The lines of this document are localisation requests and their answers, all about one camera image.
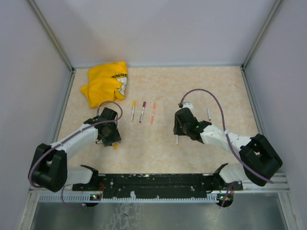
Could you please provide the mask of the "orange white pen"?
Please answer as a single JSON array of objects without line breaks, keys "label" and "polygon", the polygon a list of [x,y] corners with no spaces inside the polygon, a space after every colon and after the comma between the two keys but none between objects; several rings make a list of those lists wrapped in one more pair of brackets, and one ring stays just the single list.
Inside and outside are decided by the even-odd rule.
[{"label": "orange white pen", "polygon": [[155,109],[156,109],[156,102],[153,103],[152,114],[151,114],[151,125],[154,123]]}]

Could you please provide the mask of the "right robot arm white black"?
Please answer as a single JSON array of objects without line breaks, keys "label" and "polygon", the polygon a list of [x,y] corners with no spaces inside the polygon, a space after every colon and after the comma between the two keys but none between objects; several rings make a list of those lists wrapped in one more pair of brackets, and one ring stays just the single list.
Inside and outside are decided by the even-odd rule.
[{"label": "right robot arm white black", "polygon": [[238,158],[238,163],[226,164],[217,170],[214,184],[221,190],[232,182],[245,180],[264,186],[283,165],[264,135],[245,137],[224,131],[208,121],[199,122],[189,108],[181,108],[175,113],[173,131],[175,135],[220,147]]}]

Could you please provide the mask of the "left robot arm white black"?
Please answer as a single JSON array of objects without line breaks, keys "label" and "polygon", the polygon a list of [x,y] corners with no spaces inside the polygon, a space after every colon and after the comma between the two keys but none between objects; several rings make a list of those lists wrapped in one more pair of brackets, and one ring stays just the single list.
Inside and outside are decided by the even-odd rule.
[{"label": "left robot arm white black", "polygon": [[33,187],[58,192],[68,185],[83,184],[89,190],[100,184],[98,171],[90,166],[68,167],[69,159],[86,145],[101,142],[109,147],[121,142],[117,121],[120,115],[104,108],[98,116],[90,118],[69,136],[52,144],[40,144],[34,153],[28,180]]}]

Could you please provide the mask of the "white pen red marks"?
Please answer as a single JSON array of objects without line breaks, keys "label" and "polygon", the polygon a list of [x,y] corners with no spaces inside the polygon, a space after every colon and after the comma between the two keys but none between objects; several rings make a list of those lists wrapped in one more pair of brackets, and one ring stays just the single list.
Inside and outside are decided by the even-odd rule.
[{"label": "white pen red marks", "polygon": [[145,106],[142,107],[142,112],[141,112],[141,115],[140,115],[139,123],[141,123],[142,120],[143,120],[144,110],[145,110]]}]

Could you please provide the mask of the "white pen yellow tip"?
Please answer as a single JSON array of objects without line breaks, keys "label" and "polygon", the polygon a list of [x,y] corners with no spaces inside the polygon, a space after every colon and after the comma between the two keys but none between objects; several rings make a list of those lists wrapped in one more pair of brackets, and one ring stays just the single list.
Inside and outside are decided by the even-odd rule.
[{"label": "white pen yellow tip", "polygon": [[132,111],[131,111],[131,122],[134,120],[134,112],[135,112],[135,105],[132,106]]}]

